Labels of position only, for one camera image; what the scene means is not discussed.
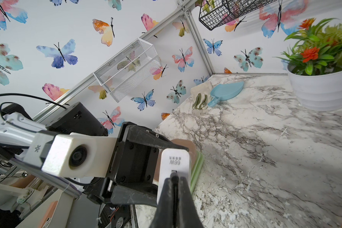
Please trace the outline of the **white charger adapter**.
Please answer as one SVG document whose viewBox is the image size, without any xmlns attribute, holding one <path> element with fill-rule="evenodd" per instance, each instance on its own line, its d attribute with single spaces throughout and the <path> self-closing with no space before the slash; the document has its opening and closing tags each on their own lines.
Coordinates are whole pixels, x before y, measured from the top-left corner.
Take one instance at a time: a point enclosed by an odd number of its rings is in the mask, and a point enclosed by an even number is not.
<svg viewBox="0 0 342 228">
<path fill-rule="evenodd" d="M 160 201 L 164 182 L 170 178 L 172 173 L 177 173 L 179 177 L 185 177 L 188 187 L 191 186 L 191 157 L 188 151 L 171 148 L 162 151 L 157 203 Z"/>
</svg>

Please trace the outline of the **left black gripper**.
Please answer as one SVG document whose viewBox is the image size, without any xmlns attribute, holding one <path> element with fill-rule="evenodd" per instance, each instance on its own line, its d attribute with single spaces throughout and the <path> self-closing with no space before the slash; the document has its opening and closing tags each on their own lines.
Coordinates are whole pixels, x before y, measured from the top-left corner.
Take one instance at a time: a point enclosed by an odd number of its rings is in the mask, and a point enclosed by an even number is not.
<svg viewBox="0 0 342 228">
<path fill-rule="evenodd" d="M 175 144 L 149 128 L 124 122 L 102 184 L 99 196 L 102 202 L 156 207 L 155 168 L 160 150 L 168 148 L 189 151 L 188 147 Z"/>
</svg>

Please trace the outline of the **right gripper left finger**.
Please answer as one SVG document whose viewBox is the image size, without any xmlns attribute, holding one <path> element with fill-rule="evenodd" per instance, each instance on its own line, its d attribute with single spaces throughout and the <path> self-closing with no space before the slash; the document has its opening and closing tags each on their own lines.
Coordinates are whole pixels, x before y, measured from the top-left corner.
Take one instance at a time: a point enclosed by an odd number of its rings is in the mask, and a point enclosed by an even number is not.
<svg viewBox="0 0 342 228">
<path fill-rule="evenodd" d="M 174 183 L 171 178 L 164 181 L 161 196 L 150 228 L 173 228 Z"/>
</svg>

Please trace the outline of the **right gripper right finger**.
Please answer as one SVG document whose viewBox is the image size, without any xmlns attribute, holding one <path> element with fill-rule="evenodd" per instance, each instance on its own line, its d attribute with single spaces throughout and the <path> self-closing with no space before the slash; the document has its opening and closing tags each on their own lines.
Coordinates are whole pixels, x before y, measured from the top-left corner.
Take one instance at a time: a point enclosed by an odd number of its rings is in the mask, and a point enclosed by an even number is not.
<svg viewBox="0 0 342 228">
<path fill-rule="evenodd" d="M 203 228 L 185 177 L 178 182 L 178 227 Z"/>
</svg>

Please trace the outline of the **green electronic scale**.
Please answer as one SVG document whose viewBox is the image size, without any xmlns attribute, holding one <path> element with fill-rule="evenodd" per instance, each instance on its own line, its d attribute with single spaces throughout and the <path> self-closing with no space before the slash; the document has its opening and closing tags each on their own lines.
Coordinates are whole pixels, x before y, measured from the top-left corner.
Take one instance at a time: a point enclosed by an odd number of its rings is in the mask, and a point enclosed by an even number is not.
<svg viewBox="0 0 342 228">
<path fill-rule="evenodd" d="M 196 152 L 196 162 L 192 167 L 192 172 L 191 172 L 191 184 L 190 184 L 190 191 L 193 193 L 198 177 L 200 175 L 202 166 L 204 164 L 204 155 L 201 152 Z"/>
</svg>

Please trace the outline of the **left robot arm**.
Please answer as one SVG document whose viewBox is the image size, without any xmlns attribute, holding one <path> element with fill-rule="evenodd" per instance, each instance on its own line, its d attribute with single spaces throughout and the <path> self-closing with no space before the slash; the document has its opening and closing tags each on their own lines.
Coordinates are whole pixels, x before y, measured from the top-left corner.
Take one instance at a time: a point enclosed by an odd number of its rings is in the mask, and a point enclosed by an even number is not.
<svg viewBox="0 0 342 228">
<path fill-rule="evenodd" d="M 119 109 L 105 123 L 79 102 L 62 109 L 45 125 L 33 121 L 19 104 L 0 104 L 0 157 L 71 184 L 93 177 L 83 189 L 97 204 L 155 207 L 172 173 L 190 178 L 187 147 L 120 120 Z"/>
</svg>

